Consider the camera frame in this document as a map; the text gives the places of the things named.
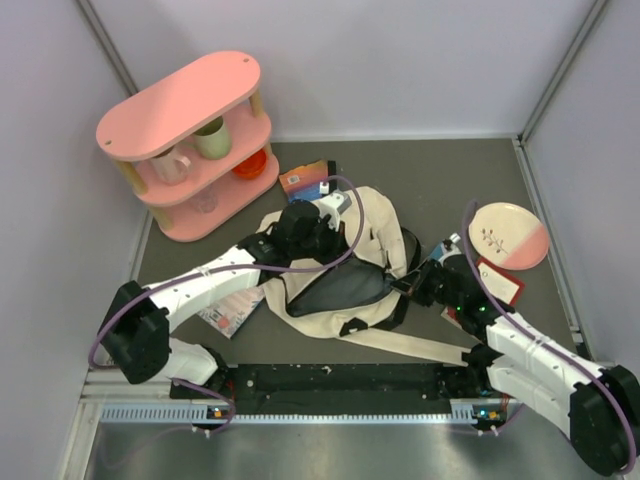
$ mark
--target gray table surface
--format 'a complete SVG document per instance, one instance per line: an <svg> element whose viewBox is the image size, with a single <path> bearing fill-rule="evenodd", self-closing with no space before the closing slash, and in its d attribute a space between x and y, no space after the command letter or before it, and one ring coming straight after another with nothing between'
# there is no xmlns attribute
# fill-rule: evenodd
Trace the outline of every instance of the gray table surface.
<svg viewBox="0 0 640 480"><path fill-rule="evenodd" d="M497 438L447 425L235 425L209 441L201 433L172 433L135 453L170 427L100 425L86 480L603 478L531 411ZM129 461L108 470L102 458Z"/></svg>
<svg viewBox="0 0 640 480"><path fill-rule="evenodd" d="M531 209L510 140L369 141L274 144L280 171L318 158L338 162L340 174L356 186L377 188L393 202L400 223L412 230L424 249L459 231L465 205L506 201ZM262 217L286 205L279 184L206 238L181 244L154 223L139 281L161 281L210 261L254 232ZM548 260L515 272L525 283L517 308L525 318L560 344L572 348L569 326ZM441 342L472 346L464 332L440 317L442 309L411 305L396 331ZM203 320L192 318L176 331L190 343L216 349L228 363L384 363L419 362L340 340L306 337L272 314L265 304L232 340Z"/></svg>

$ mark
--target mug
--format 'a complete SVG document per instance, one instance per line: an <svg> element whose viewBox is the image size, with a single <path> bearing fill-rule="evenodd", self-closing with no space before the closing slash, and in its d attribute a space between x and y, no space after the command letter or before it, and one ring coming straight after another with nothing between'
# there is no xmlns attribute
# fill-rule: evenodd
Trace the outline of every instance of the mug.
<svg viewBox="0 0 640 480"><path fill-rule="evenodd" d="M216 160L231 150L231 135L222 117L207 123L193 134L196 149L205 158Z"/></svg>
<svg viewBox="0 0 640 480"><path fill-rule="evenodd" d="M165 150L149 161L160 180L167 185L183 182L191 171L191 160L181 154L176 147Z"/></svg>
<svg viewBox="0 0 640 480"><path fill-rule="evenodd" d="M189 199L191 206L200 213L211 213L218 206L218 197L213 184L207 185Z"/></svg>

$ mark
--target green mug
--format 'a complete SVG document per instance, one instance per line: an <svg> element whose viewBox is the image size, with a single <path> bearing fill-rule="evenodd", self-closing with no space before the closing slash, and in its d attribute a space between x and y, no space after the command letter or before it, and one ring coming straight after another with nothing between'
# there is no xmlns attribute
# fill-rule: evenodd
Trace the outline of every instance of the green mug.
<svg viewBox="0 0 640 480"><path fill-rule="evenodd" d="M231 150L231 135L222 117L196 130L193 140L200 155L212 160L226 156Z"/></svg>

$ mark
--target pink shelf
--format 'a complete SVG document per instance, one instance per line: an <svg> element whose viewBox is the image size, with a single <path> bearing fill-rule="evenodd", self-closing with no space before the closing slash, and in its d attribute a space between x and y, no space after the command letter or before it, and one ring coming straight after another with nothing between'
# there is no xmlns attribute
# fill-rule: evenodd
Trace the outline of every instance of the pink shelf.
<svg viewBox="0 0 640 480"><path fill-rule="evenodd" d="M260 65L242 52L216 52L190 63L109 110L96 130L111 157L153 157L246 100Z"/></svg>
<svg viewBox="0 0 640 480"><path fill-rule="evenodd" d="M254 180L243 180L233 172L227 173L215 183L218 206L213 212L199 213L189 202L169 207L167 213L173 220L173 228L163 232L178 242L203 238L269 190L278 179L279 168L278 160L271 155L265 171Z"/></svg>
<svg viewBox="0 0 640 480"><path fill-rule="evenodd" d="M139 163L136 169L149 188L145 194L138 195L140 200L158 207L169 207L184 202L260 150L269 141L269 117L266 114L254 117L249 105L238 105L223 117L231 134L232 147L229 154L219 160L207 160L194 148L186 145L189 141L187 139L179 148L191 160L193 170L184 182L177 185L163 183L149 162Z"/></svg>

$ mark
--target pink mug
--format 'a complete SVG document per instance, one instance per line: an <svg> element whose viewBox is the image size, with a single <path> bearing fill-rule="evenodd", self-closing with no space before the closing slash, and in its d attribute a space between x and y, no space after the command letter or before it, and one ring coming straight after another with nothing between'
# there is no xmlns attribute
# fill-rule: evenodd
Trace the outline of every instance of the pink mug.
<svg viewBox="0 0 640 480"><path fill-rule="evenodd" d="M184 182L191 171L191 160L179 152L176 147L165 150L160 155L150 158L156 174L167 185Z"/></svg>

